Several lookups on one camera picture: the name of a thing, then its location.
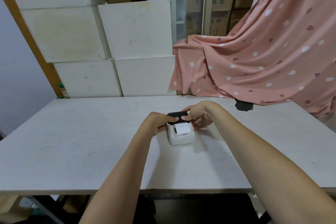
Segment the bottle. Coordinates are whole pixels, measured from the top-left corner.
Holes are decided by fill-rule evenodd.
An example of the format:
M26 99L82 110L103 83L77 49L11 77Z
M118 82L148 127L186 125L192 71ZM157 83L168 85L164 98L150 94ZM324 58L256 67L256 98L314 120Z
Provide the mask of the bottle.
M62 84L62 83L59 83L58 86L59 86L59 88L60 88L61 91L62 91L63 97L64 97L64 98L70 98L70 96L69 96L67 90L64 88L63 84Z

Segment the person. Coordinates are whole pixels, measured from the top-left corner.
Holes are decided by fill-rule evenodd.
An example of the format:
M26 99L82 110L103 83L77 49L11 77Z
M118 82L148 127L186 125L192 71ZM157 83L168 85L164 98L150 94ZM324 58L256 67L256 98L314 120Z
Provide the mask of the person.
M336 223L336 203L304 171L268 142L239 123L219 104L188 106L182 119L195 130L212 122L225 139L254 192L277 224ZM152 112L142 122L125 153L99 188L80 224L132 223L151 139L174 122Z

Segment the white table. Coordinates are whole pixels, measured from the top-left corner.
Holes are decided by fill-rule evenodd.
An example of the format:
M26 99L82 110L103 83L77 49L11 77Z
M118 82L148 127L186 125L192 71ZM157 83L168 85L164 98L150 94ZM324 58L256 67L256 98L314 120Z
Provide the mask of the white table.
M151 111L221 104L323 188L336 187L336 134L293 102L238 111L235 100L194 96L55 99L0 142L0 194L94 193ZM246 192L251 186L214 125L192 144L152 139L143 192Z

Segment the person's right arm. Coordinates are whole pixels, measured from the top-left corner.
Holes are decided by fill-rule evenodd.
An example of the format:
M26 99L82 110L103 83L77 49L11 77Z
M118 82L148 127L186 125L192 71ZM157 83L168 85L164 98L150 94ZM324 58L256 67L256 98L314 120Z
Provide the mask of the person's right arm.
M195 130L214 122L254 192L277 224L336 223L336 203L304 171L219 104L189 106Z

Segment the pink cloth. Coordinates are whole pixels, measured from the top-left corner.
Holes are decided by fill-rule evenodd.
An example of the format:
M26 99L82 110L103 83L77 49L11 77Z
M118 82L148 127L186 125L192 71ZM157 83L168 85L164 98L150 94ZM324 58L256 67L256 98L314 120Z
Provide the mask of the pink cloth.
M259 0L228 36L173 47L171 90L267 105L293 100L323 116L336 96L336 0Z

